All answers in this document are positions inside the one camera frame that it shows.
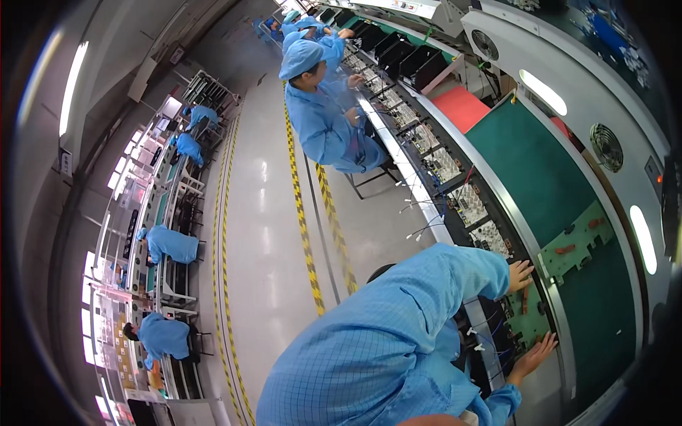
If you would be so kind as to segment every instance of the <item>ceiling light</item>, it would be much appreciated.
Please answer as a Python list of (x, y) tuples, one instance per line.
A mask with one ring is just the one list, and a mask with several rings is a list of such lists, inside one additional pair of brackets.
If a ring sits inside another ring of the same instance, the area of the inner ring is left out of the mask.
[(632, 221), (632, 226), (635, 228), (635, 234), (637, 234), (637, 241), (639, 242), (642, 257), (644, 258), (644, 266), (647, 268), (647, 272), (653, 275), (656, 273), (657, 267), (656, 252), (653, 249), (653, 242), (651, 242), (651, 233), (649, 232), (647, 221), (644, 219), (642, 210), (639, 207), (630, 207), (630, 220)]
[(78, 46), (78, 49), (76, 49), (76, 56), (74, 56), (74, 62), (71, 64), (71, 71), (69, 71), (69, 79), (66, 80), (66, 90), (64, 91), (64, 100), (61, 103), (61, 116), (59, 117), (59, 137), (66, 133), (66, 126), (69, 124), (71, 99), (74, 97), (78, 72), (80, 71), (80, 66), (83, 64), (87, 45), (88, 42), (83, 42)]
[(547, 102), (553, 110), (559, 115), (566, 115), (566, 103), (557, 95), (557, 92), (550, 89), (548, 85), (538, 80), (534, 75), (526, 70), (520, 70), (518, 75), (521, 76), (523, 83), (528, 86), (536, 95), (540, 96), (542, 100)]

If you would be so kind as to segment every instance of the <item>conveyor belt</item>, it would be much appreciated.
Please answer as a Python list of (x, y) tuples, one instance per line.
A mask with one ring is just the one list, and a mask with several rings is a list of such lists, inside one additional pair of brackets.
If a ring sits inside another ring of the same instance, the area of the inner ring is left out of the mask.
[[(540, 247), (597, 200), (572, 158), (521, 102), (492, 110), (466, 137), (500, 178)], [(618, 241), (600, 241), (591, 254), (559, 286), (573, 340), (579, 410), (625, 371), (636, 345), (632, 287)]]

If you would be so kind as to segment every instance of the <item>sign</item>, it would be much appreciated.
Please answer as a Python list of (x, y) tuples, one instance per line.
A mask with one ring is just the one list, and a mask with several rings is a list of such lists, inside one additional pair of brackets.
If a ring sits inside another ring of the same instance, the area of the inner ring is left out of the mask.
[(73, 161), (73, 155), (64, 148), (59, 147), (59, 170), (69, 177), (73, 177)]
[(175, 48), (175, 52), (173, 52), (173, 55), (170, 57), (170, 63), (173, 65), (176, 65), (178, 62), (180, 62), (180, 58), (182, 58), (182, 55), (185, 54), (185, 49), (182, 47), (178, 46)]

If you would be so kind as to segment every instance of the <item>red mat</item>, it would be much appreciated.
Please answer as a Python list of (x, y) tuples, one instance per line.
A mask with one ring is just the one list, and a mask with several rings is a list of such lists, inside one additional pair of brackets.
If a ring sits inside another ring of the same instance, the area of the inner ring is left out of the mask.
[(490, 111), (489, 107), (469, 93), (463, 86), (457, 86), (454, 89), (439, 95), (431, 102), (433, 102), (433, 104), (441, 110), (441, 112), (445, 114), (445, 116), (450, 119), (462, 133), (467, 133), (469, 129)]

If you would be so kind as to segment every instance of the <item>fan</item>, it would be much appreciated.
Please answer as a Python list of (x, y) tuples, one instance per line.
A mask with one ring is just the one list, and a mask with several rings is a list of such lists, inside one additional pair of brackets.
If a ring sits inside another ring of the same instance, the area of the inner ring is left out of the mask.
[(611, 129), (601, 123), (593, 125), (590, 129), (590, 141), (601, 165), (613, 173), (623, 167), (623, 149)]
[(476, 47), (480, 49), (490, 61), (496, 61), (500, 59), (500, 54), (497, 52), (497, 46), (492, 40), (483, 32), (477, 29), (471, 32), (471, 39), (473, 40)]

